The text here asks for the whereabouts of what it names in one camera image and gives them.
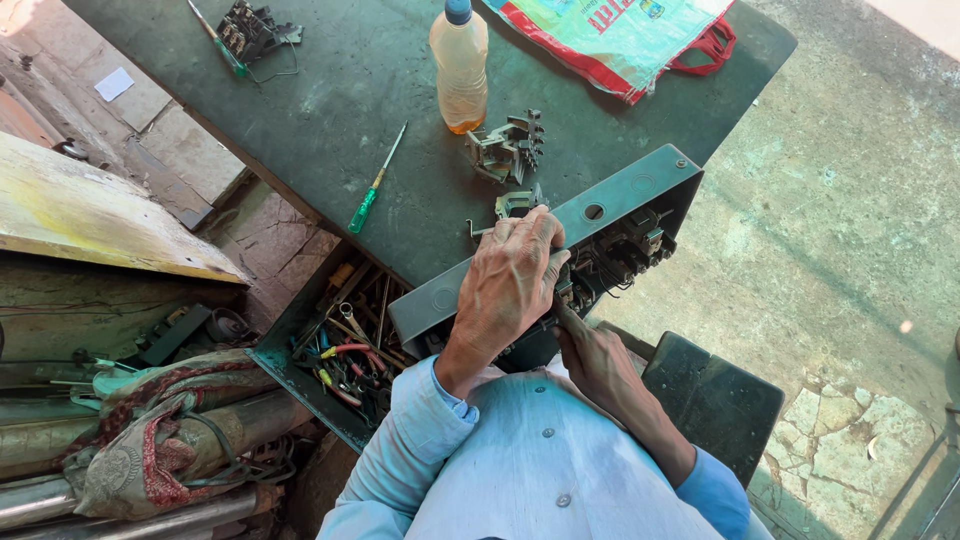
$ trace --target workbench surface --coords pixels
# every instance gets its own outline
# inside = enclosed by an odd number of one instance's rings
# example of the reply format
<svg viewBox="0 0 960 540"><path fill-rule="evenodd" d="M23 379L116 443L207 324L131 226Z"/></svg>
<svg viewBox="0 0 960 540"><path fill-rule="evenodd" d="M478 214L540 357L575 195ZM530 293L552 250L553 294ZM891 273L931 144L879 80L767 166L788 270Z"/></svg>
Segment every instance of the workbench surface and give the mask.
<svg viewBox="0 0 960 540"><path fill-rule="evenodd" d="M313 207L329 222L325 227L412 285L472 255L464 220L491 226L493 199L521 189L475 178L464 137L452 134L440 116L427 45L440 0L272 0L277 24L306 27L297 45L300 73L260 86L228 70L185 0L65 2ZM195 4L216 27L232 0ZM498 127L527 109L542 111L545 155L524 182L540 182L551 206L666 143L704 164L797 44L777 23L737 2L727 13L737 42L719 71L706 77L666 72L654 95L628 107L482 3L473 4L490 26L485 126ZM288 47L252 64L261 79L291 67ZM410 126L363 231L347 233L405 120Z"/></svg>

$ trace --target screwdriver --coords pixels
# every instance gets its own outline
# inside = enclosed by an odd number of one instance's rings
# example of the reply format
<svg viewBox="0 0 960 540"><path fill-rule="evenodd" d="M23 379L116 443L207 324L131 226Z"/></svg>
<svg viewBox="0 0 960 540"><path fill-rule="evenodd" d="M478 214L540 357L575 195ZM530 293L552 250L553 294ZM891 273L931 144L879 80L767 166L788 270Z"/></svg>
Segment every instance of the screwdriver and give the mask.
<svg viewBox="0 0 960 540"><path fill-rule="evenodd" d="M246 77L247 66L241 63L239 60L236 59L236 57L233 56L233 53L231 53L227 49L227 46L224 45L220 37L217 36L217 33L214 32L212 28L210 28L210 25L206 24L206 21L204 20L204 16L200 14L200 10L197 9L197 6L194 6L193 2L191 2L190 0L186 0L186 3L190 4L190 9L193 10L193 13L197 14L197 18L199 18L200 22L204 24L204 28L206 28L206 32L210 34L210 37L213 37L213 44L216 45L218 49L220 49L220 54L224 56L224 60L227 61L227 64L229 64L230 69L233 70L233 73L236 74L237 77Z"/></svg>
<svg viewBox="0 0 960 540"><path fill-rule="evenodd" d="M360 203L360 208L353 214L353 219L350 220L350 224L347 226L347 230L351 233L359 233L360 228L363 227L363 222L367 221L367 212L370 211L370 206L373 204L373 199L376 198L376 189L380 187L380 181L383 180L383 173L387 172L387 165L390 164L390 158L394 156L394 150L396 146L400 143L400 139L403 137L403 132L407 131L407 124L410 123L410 120L403 122L403 127L400 129L400 135L396 136L396 142L394 147L390 149L390 155L387 156L387 160L383 162L383 166L380 167L380 172L376 174L376 179L367 189L367 195L363 198L363 202Z"/></svg>

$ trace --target paper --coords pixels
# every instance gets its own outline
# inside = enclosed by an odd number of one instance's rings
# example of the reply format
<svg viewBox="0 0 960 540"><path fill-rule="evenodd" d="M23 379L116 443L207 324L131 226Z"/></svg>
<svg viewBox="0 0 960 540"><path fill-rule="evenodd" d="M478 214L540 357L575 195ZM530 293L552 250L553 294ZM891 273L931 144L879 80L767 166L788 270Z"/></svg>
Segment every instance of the paper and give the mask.
<svg viewBox="0 0 960 540"><path fill-rule="evenodd" d="M127 74L127 70L118 67L116 71L107 75L103 81L97 83L94 88L109 103L131 86L133 86L133 79Z"/></svg>

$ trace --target left hand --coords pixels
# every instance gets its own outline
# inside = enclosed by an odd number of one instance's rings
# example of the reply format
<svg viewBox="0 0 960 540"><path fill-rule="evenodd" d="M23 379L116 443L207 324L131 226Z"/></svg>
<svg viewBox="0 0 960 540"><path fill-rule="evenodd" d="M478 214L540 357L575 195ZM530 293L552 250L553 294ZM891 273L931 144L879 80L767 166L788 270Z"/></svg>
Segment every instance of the left hand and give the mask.
<svg viewBox="0 0 960 540"><path fill-rule="evenodd" d="M483 234L460 285L457 318L446 348L434 364L437 381L465 399L473 378L530 328L553 303L560 268L570 258L562 250L564 226L546 206L522 219L496 222Z"/></svg>

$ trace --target light blue shirt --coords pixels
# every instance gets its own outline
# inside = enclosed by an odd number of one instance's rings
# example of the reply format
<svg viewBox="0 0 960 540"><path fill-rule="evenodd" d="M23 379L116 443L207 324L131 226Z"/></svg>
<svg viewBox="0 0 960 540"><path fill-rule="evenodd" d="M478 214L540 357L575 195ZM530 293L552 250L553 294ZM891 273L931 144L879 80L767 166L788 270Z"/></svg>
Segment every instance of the light blue shirt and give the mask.
<svg viewBox="0 0 960 540"><path fill-rule="evenodd" d="M396 378L391 412L318 539L741 540L733 472L703 450L676 490L633 437L537 371L449 395L435 356Z"/></svg>

